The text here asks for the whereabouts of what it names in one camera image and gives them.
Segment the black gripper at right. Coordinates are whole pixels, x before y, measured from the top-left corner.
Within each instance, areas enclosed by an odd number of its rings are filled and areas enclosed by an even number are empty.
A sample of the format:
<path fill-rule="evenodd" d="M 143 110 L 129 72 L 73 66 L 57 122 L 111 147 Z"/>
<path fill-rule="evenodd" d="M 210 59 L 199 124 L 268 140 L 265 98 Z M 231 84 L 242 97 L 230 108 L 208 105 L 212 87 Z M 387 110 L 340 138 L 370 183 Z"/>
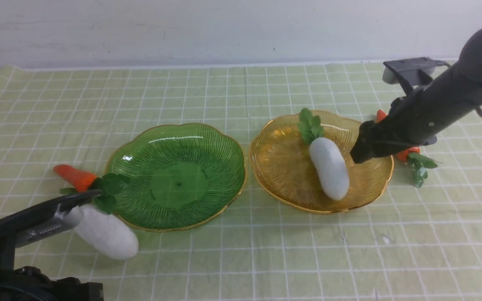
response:
<path fill-rule="evenodd" d="M 419 94 L 396 98 L 380 122 L 363 122 L 350 151 L 355 163 L 427 144 L 438 133 L 436 107 Z"/>

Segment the black arm at left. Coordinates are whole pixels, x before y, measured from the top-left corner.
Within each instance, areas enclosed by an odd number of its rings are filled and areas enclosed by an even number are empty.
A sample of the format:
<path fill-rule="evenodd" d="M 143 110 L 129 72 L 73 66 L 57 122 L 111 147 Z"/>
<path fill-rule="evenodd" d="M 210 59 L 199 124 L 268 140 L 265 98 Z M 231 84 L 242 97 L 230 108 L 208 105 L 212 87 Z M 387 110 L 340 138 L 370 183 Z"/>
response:
<path fill-rule="evenodd" d="M 102 283 L 78 278 L 51 280 L 40 269 L 0 269 L 0 301 L 103 301 Z"/>

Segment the black arm at right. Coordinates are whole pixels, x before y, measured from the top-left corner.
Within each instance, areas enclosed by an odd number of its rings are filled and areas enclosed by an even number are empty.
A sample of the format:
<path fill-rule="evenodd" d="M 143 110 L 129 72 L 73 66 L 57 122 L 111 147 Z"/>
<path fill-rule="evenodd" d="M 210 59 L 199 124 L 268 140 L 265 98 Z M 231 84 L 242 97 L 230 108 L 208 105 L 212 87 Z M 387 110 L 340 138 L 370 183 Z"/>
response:
<path fill-rule="evenodd" d="M 359 128 L 351 149 L 355 163 L 432 145 L 437 135 L 482 105 L 482 29 L 475 32 L 453 65 L 418 57 L 385 61 L 382 79 L 405 95 L 392 101 L 380 122 Z"/>

